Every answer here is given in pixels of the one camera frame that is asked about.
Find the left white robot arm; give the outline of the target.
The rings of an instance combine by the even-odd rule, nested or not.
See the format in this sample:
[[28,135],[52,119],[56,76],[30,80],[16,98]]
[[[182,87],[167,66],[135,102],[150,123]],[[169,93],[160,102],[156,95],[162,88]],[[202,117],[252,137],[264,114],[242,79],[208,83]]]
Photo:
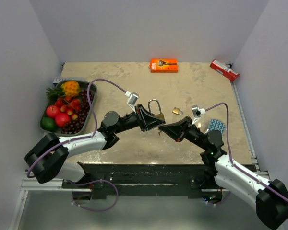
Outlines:
[[88,151],[109,149],[119,141],[117,134],[129,129],[139,127],[146,132],[163,124],[162,113],[155,115],[139,104],[135,111],[124,117],[114,111],[106,113],[100,128],[89,134],[58,137],[48,133],[24,158],[29,166],[27,177],[36,178],[41,184],[58,178],[85,188],[89,185],[90,176],[79,163],[67,162],[68,158]]

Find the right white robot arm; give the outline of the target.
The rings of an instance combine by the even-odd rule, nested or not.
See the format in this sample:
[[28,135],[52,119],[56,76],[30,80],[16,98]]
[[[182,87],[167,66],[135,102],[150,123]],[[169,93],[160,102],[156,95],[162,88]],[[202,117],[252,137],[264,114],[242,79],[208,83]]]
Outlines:
[[204,183],[209,188],[217,186],[249,204],[259,220],[272,230],[278,229],[288,219],[288,191],[278,179],[270,181],[231,159],[222,146],[225,124],[211,120],[203,133],[192,124],[190,117],[176,123],[161,125],[159,130],[176,142],[188,140],[204,151],[200,154],[208,172]]

